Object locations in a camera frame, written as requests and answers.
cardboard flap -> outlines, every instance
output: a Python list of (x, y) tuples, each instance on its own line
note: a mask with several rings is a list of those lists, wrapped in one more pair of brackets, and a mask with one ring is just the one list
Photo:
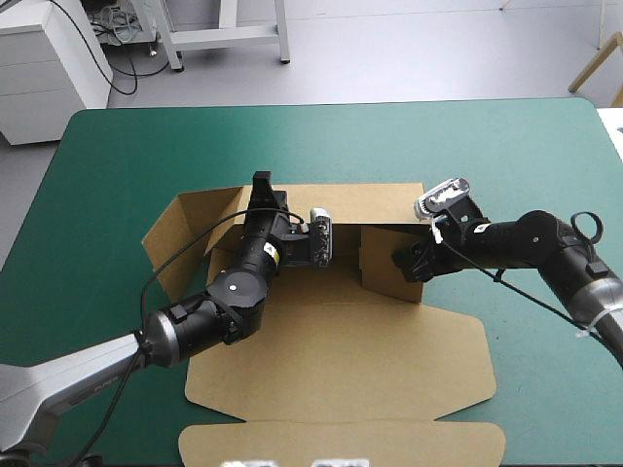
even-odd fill
[(188, 399), (245, 420), (324, 422), (432, 420), (493, 396), (478, 319), (364, 290), (352, 262), (285, 271), (258, 333), (191, 360)]
[(359, 254), (361, 286), (407, 302), (421, 302), (423, 284), (405, 281), (400, 269), (392, 262), (391, 254), (420, 241), (427, 231), (428, 226), (422, 226), (421, 235), (362, 226)]
[(252, 459), (311, 467), (327, 458), (365, 458), (371, 467), (497, 467), (504, 445), (502, 431), (490, 423), (395, 420), (191, 426), (179, 439), (186, 467)]
[[(156, 224), (144, 236), (142, 245), (156, 270), (171, 255), (194, 237), (179, 198), (174, 198)], [(175, 301), (186, 292), (195, 270), (202, 260), (202, 246), (191, 248), (177, 261), (166, 268), (158, 277), (168, 297)]]
[[(242, 188), (238, 187), (175, 197), (142, 240), (154, 270), (208, 226), (238, 210), (241, 192)], [(219, 226), (159, 276), (159, 282), (172, 301), (183, 297), (202, 261), (206, 245), (218, 241), (232, 224), (230, 221)]]
[(288, 194), (290, 211), (306, 219), (324, 207), (334, 224), (416, 224), (413, 203), (421, 183), (275, 185)]

gray floor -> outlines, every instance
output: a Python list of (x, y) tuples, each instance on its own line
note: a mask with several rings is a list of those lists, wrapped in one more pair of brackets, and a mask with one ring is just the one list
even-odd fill
[[(214, 24), (218, 3), (169, 1), (179, 29)], [(240, 0), (238, 18), (274, 16), (272, 0)], [(595, 53), (599, 6), (583, 0), (287, 0), (293, 60), (273, 46), (185, 53), (186, 71), (140, 81), (110, 107), (265, 105), (567, 96)], [(606, 31), (620, 29), (608, 6)], [(134, 49), (137, 68), (152, 70)], [(127, 67), (118, 51), (111, 62)], [(609, 105), (620, 86), (618, 54), (582, 94)], [(131, 79), (116, 80), (131, 87)], [(0, 267), (54, 153), (55, 144), (11, 147), (0, 138)]]

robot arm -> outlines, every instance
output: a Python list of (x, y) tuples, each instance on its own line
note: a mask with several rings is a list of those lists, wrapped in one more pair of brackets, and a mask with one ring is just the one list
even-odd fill
[(416, 216), (430, 219), (432, 236), (393, 254), (409, 282), (475, 266), (537, 269), (573, 321), (597, 329), (623, 365), (623, 282), (596, 254), (602, 235), (587, 238), (571, 218), (571, 226), (544, 211), (532, 211), (516, 222), (492, 224), (469, 197), (462, 178), (433, 188), (415, 204)]
[(271, 282), (282, 267), (326, 267), (332, 225), (321, 208), (308, 224), (290, 221), (286, 192), (257, 172), (232, 266), (200, 294), (147, 316), (144, 329), (33, 367), (0, 365), (0, 464), (45, 454), (58, 418), (125, 375), (128, 366), (170, 367), (220, 342), (260, 329)]

green tabletop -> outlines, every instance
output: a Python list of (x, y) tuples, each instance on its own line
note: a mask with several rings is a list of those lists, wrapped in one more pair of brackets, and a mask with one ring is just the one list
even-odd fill
[[(623, 165), (581, 99), (85, 111), (65, 132), (0, 273), (0, 355), (30, 365), (139, 323), (150, 264), (140, 245), (178, 192), (249, 183), (471, 183), (494, 221), (541, 208), (602, 216), (603, 258), (623, 271)], [(533, 270), (510, 279), (556, 300)], [(151, 305), (164, 305), (154, 289)], [(429, 305), (479, 317), (492, 400), (448, 417), (506, 433), (505, 463), (623, 462), (623, 375), (548, 311), (477, 271), (427, 284)], [(233, 421), (184, 398), (186, 365), (135, 375), (96, 450), (111, 463), (178, 463), (190, 424)], [(68, 413), (52, 458), (91, 435), (111, 391)]]

white cabinet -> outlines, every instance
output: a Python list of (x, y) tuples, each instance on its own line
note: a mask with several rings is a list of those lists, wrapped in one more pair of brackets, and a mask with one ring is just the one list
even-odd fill
[[(80, 0), (56, 1), (112, 80)], [(57, 6), (23, 0), (0, 14), (0, 132), (11, 144), (60, 139), (72, 115), (105, 108), (109, 92), (78, 31)]]

